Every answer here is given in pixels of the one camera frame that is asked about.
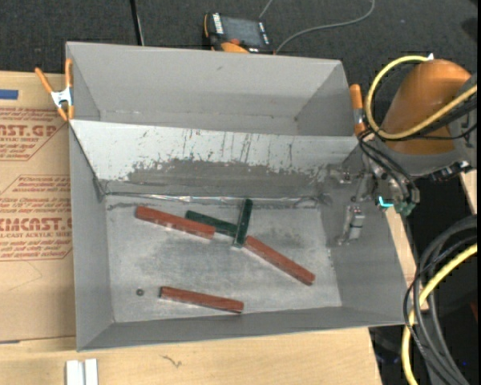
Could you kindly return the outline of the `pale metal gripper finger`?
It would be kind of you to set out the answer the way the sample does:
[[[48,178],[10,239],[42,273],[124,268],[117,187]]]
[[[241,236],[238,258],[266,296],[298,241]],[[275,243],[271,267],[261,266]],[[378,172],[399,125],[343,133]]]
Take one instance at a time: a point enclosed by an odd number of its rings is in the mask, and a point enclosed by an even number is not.
[[[339,184],[351,184],[353,177],[348,168],[332,166],[328,168],[328,176]]]
[[[336,237],[338,245],[356,241],[362,234],[365,214],[360,205],[348,205],[345,210],[342,232]]]

